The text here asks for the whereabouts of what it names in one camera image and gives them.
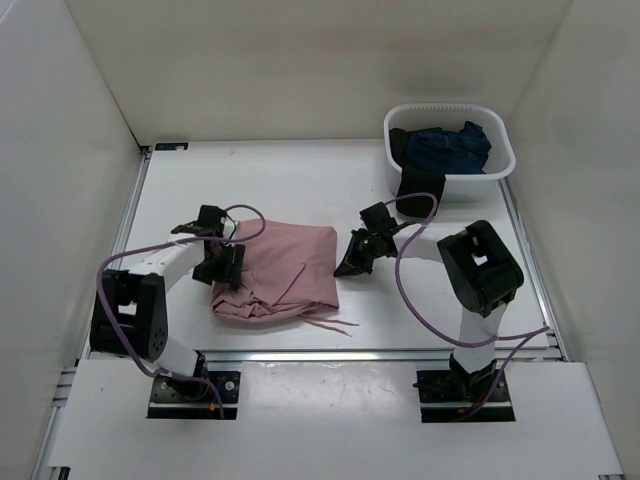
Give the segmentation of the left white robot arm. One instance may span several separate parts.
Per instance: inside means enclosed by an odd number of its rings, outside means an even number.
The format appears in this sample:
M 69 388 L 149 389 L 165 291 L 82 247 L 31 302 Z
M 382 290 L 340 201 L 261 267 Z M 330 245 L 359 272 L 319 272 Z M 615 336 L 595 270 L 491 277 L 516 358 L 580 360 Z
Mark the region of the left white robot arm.
M 203 205 L 196 219 L 174 227 L 165 242 L 105 260 L 96 279 L 89 334 L 98 352 L 128 357 L 185 399 L 220 407 L 206 358 L 172 338 L 167 294 L 183 277 L 208 286 L 241 284 L 245 246 L 230 208 Z

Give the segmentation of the black garment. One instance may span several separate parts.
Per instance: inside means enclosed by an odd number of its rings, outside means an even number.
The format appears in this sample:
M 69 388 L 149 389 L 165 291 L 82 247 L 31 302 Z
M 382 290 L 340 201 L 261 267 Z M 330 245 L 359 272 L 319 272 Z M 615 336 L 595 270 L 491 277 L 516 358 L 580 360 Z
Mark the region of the black garment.
M 408 217 L 426 218 L 438 206 L 445 186 L 442 141 L 439 128 L 409 132 L 389 131 L 391 154 L 401 168 L 396 197 L 397 211 Z

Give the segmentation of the pink trousers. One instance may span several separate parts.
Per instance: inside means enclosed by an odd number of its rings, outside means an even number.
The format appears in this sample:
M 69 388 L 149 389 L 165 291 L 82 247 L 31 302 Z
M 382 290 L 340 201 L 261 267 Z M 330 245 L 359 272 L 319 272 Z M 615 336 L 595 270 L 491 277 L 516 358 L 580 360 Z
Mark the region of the pink trousers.
M 245 243 L 240 286 L 213 288 L 215 316 L 256 326 L 299 318 L 340 334 L 356 325 L 329 316 L 339 309 L 334 227 L 242 221 L 238 235 L 251 234 L 257 237 Z

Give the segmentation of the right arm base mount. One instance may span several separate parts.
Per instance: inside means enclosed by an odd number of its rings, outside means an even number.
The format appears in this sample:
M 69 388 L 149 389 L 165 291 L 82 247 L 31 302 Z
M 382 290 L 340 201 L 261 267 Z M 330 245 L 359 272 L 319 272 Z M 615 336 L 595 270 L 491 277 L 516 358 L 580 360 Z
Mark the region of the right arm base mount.
M 516 420 L 507 380 L 502 377 L 491 394 L 493 378 L 466 390 L 456 384 L 450 370 L 418 370 L 413 387 L 418 391 L 421 422 L 508 423 Z

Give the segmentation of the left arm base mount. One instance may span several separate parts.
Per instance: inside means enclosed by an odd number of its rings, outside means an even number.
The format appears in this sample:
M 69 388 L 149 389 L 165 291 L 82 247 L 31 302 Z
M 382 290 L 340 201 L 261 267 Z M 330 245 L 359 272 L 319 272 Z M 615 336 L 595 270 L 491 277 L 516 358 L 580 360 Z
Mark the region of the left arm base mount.
M 196 374 L 208 375 L 216 387 L 199 382 L 184 382 L 160 377 L 153 381 L 147 417 L 167 420 L 236 420 L 241 372 L 211 369 L 206 356 L 199 352 Z

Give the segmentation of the dark blue garment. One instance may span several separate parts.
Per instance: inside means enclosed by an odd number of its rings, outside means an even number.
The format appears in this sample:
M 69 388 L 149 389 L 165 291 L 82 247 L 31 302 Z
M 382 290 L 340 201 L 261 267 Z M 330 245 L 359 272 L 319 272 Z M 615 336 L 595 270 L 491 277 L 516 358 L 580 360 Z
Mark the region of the dark blue garment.
M 404 150 L 407 166 L 438 175 L 484 173 L 492 144 L 481 126 L 466 121 L 459 131 L 440 127 L 409 133 Z

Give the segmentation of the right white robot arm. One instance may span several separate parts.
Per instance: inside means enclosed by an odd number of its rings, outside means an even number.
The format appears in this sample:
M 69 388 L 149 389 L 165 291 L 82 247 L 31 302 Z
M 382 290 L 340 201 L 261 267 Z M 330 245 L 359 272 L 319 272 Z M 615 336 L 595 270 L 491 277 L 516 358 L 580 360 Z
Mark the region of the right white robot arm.
M 419 315 L 401 283 L 403 258 L 438 262 L 444 266 L 461 305 L 459 335 L 450 338 Z M 491 397 L 496 373 L 495 343 L 507 306 L 524 283 L 519 264 L 493 226 L 478 220 L 462 231 L 427 235 L 418 222 L 389 220 L 382 227 L 365 226 L 351 232 L 347 250 L 334 271 L 336 278 L 373 272 L 374 261 L 393 258 L 399 294 L 409 311 L 436 337 L 454 346 L 449 369 L 416 387 L 441 401 L 480 402 Z

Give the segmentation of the white plastic basket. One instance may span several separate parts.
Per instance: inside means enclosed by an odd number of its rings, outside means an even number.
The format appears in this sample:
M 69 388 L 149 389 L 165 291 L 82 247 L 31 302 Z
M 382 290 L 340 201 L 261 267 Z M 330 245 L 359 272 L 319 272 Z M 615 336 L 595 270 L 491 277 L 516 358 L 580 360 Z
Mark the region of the white plastic basket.
M 516 167 L 503 120 L 481 105 L 399 105 L 386 114 L 383 134 L 384 170 L 393 194 L 402 173 L 412 167 L 445 178 L 443 201 L 475 202 Z

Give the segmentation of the aluminium front rail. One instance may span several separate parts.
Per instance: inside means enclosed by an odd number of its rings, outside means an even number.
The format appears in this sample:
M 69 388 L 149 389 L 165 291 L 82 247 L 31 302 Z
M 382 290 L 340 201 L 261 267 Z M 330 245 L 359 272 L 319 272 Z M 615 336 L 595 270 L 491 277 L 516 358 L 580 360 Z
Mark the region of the aluminium front rail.
M 365 362 L 365 361 L 399 361 L 399 362 L 445 362 L 452 349 L 431 350 L 203 350 L 209 362 L 239 363 L 251 362 Z M 100 352 L 84 352 L 75 362 L 82 359 L 113 359 L 111 354 Z M 564 357 L 557 345 L 547 348 L 522 348 L 514 359 L 524 361 L 563 361 Z

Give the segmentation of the blue label sticker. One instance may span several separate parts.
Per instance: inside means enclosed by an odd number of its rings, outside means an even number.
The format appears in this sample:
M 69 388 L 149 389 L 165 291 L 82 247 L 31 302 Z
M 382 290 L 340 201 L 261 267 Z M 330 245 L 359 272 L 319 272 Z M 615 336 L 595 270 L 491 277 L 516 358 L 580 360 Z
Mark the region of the blue label sticker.
M 189 147 L 188 142 L 158 142 L 154 146 L 155 151 L 185 151 Z

